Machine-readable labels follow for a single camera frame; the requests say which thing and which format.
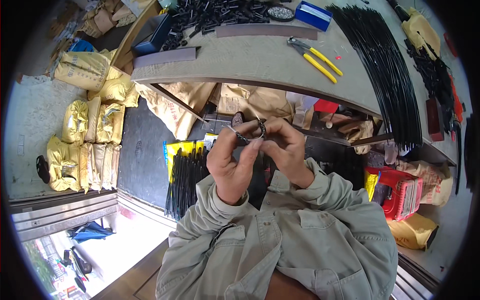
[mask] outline hand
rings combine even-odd
[[[257,128],[258,121],[254,120],[235,127],[235,130],[245,136]],[[232,157],[233,150],[237,147],[235,132],[224,128],[218,135],[215,146],[207,155],[207,168],[215,180],[218,197],[226,204],[235,205],[247,190],[262,141],[263,139],[258,139],[246,145],[237,163]]]
[[[271,117],[265,122],[269,138],[278,141],[264,141],[260,150],[270,156],[277,168],[288,180],[302,189],[310,186],[315,178],[303,163],[305,158],[305,137],[282,118]]]

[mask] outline red object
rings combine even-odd
[[[313,105],[314,111],[324,111],[329,114],[334,114],[338,108],[337,103],[333,103],[327,100],[318,99],[317,103]]]
[[[370,174],[379,174],[378,183],[388,185],[392,188],[391,199],[385,199],[384,204],[382,205],[387,220],[400,221],[408,218],[418,210],[423,184],[422,178],[418,178],[406,172],[394,170],[390,167],[366,167],[365,170]],[[417,185],[415,199],[412,202],[407,201],[405,203],[407,189],[411,188],[413,184]]]
[[[463,107],[462,107],[462,104],[460,103],[460,100],[458,99],[458,96],[456,95],[456,89],[455,89],[455,84],[453,84],[452,75],[449,74],[448,76],[450,76],[450,82],[452,83],[452,92],[453,92],[453,98],[454,98],[453,111],[456,114],[456,118],[461,123],[463,121],[463,116],[462,116]]]
[[[442,117],[442,108],[436,98],[430,98],[425,102],[427,108],[427,121],[428,121],[428,134],[434,142],[443,141],[444,138],[444,126],[440,121]]]
[[[453,47],[453,42],[450,40],[450,37],[448,36],[448,33],[444,33],[444,39],[445,42],[447,43],[448,48],[452,52],[453,56],[458,57],[458,54],[456,53],[455,47]]]

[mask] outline stack of sacks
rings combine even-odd
[[[80,148],[88,127],[88,106],[81,100],[68,105],[61,141],[55,135],[47,144],[49,186],[55,191],[80,190]]]
[[[85,193],[90,188],[116,189],[124,114],[124,105],[101,105],[100,97],[71,103],[62,140],[52,136],[47,145],[49,186]]]
[[[47,144],[48,172],[50,182],[48,185],[55,191],[64,191],[75,187],[77,179],[71,174],[78,166],[70,161],[69,146],[53,135]]]
[[[110,67],[117,50],[64,52],[54,78],[88,90],[88,100],[100,97],[103,104],[138,107],[138,92],[130,75]]]
[[[84,174],[87,190],[88,187],[95,191],[102,187],[106,190],[116,189],[121,145],[86,143],[83,147],[86,152]]]
[[[113,59],[115,52],[103,50],[100,52],[109,62]],[[110,67],[105,82],[100,90],[90,90],[88,100],[100,97],[102,104],[122,104],[128,108],[138,107],[138,92],[135,83],[130,81],[130,75],[117,71]]]

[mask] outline blue box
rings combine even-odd
[[[305,12],[300,9],[302,5],[307,5],[313,10],[318,12],[318,15]],[[330,21],[332,20],[332,13],[329,11],[326,11],[318,6],[315,6],[313,4],[310,4],[308,2],[302,1],[300,4],[297,6],[295,10],[295,19],[298,19],[302,22],[305,22],[307,24],[310,24],[314,27],[317,27],[318,29],[322,31],[327,31],[328,25],[330,24]]]

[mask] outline fingernail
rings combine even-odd
[[[260,146],[262,145],[263,141],[264,141],[263,138],[260,138],[255,141],[251,141],[250,144],[252,145],[253,149],[258,150],[260,149]]]

